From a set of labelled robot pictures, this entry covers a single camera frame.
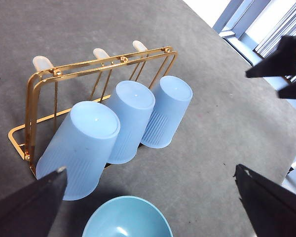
white rubber tip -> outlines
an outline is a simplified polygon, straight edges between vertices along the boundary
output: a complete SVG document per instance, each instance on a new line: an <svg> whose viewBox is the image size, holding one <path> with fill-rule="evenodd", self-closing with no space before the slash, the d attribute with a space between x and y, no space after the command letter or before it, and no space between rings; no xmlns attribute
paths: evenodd
<svg viewBox="0 0 296 237"><path fill-rule="evenodd" d="M44 56L36 56L33 58L32 62L37 72L54 67L50 60Z"/></svg>
<svg viewBox="0 0 296 237"><path fill-rule="evenodd" d="M134 47L138 52L148 50L148 49L146 48L146 46L144 46L144 44L141 43L139 40L134 40L134 41L133 41L133 47Z"/></svg>
<svg viewBox="0 0 296 237"><path fill-rule="evenodd" d="M109 58L110 56L101 48L95 48L93 50L93 54L96 57L96 59L103 59L103 58Z"/></svg>

gray table surface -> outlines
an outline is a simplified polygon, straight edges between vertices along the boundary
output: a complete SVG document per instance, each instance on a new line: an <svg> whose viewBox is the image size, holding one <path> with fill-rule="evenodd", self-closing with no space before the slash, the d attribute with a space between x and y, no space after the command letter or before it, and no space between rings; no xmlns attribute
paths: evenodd
<svg viewBox="0 0 296 237"><path fill-rule="evenodd" d="M96 208L121 195L154 203L176 237L250 236L235 165L281 183L296 154L296 110L263 79L245 78L248 64L181 0L0 0L0 199L34 181L7 138L24 122L32 58L69 64L93 59L96 47L132 52L132 40L179 53L170 74L191 86L192 102L168 147L141 147L129 163L107 169L90 196L64 201L49 236L81 236ZM91 84L61 85L64 107Z"/></svg>

cup rack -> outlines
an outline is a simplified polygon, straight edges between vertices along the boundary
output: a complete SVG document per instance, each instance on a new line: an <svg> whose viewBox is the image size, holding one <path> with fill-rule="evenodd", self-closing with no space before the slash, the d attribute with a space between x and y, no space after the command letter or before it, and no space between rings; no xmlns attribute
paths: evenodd
<svg viewBox="0 0 296 237"><path fill-rule="evenodd" d="M101 80L102 72L108 71L107 78L105 80L105 85L101 93L101 97L92 100L95 102L102 103L102 101L108 99L110 95L106 95L106 89L110 82L110 77L112 72L117 68L123 68L130 65L136 65L133 69L129 80L137 81L139 79L140 74L143 71L145 63L147 61L156 60L159 58L164 59L161 63L161 66L158 68L155 76L152 78L149 89L153 86L158 78L160 78L160 74L165 76L169 73L176 57L177 52L173 51L172 47L162 47L156 49L146 49L143 44L133 43L133 46L139 51L135 53L127 53L118 56L109 57L107 54L105 58L96 55L96 52L101 53L99 51L94 51L97 59L78 62L63 66L54 67L51 63L51 68L41 70L39 72L34 73L27 82L27 94L26 94L26 104L25 104L25 123L11 129L8 133L9 140L12 145L20 155L20 157L29 163L29 168L32 173L36 175L35 170L35 147L36 147L36 137L37 137L37 124L53 119L53 131L56 132L57 129L57 117L68 113L70 109L58 111L58 82L60 81L69 81L73 78L78 78L81 76L86 76L90 74L97 74L97 79L92 88L92 92L89 95L88 99L92 100L94 92L98 86L99 81ZM68 70L78 70L78 72L66 72ZM54 83L54 113L51 115L47 115L42 118L37 118L37 109L39 103L40 90L42 87ZM24 137L22 142L17 142L14 136L14 133L20 130L24 130Z"/></svg>

window blind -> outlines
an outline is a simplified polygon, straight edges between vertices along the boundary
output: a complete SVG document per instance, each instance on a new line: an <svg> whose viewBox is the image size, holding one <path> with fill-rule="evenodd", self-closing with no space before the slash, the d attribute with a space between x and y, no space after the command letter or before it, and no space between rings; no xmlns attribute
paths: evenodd
<svg viewBox="0 0 296 237"><path fill-rule="evenodd" d="M254 49L261 57L266 58L273 53L283 35L296 36L296 3L284 15L274 29ZM291 82L296 81L296 76L287 76Z"/></svg>

ribbed cup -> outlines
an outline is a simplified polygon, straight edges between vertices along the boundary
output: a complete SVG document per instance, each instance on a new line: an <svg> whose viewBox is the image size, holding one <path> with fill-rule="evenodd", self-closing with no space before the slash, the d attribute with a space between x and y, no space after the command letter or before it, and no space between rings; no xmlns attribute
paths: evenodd
<svg viewBox="0 0 296 237"><path fill-rule="evenodd" d="M174 76L161 78L152 92L156 103L141 143L151 148L163 148L172 141L193 92L186 82Z"/></svg>
<svg viewBox="0 0 296 237"><path fill-rule="evenodd" d="M39 159L37 178L66 166L64 200L89 195L98 185L119 130L119 119L107 106L91 101L75 104Z"/></svg>
<svg viewBox="0 0 296 237"><path fill-rule="evenodd" d="M131 80L117 84L106 103L120 120L120 132L108 163L126 163L136 155L154 104L153 93L144 85Z"/></svg>

